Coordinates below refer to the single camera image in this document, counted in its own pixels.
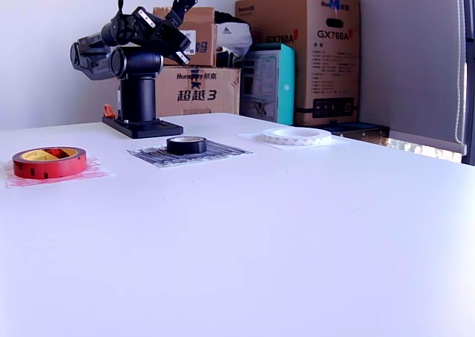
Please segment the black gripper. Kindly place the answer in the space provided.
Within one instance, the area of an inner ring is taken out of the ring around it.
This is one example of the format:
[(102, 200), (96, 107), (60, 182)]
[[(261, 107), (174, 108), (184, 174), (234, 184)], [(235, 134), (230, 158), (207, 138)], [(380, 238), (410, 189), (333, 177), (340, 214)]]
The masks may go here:
[(141, 47), (154, 50), (178, 65), (187, 65), (190, 58), (185, 54), (185, 50), (191, 41), (179, 27), (190, 9), (189, 5), (174, 5), (166, 17), (161, 19), (148, 13), (143, 7), (138, 7), (133, 12), (137, 21), (134, 39)]

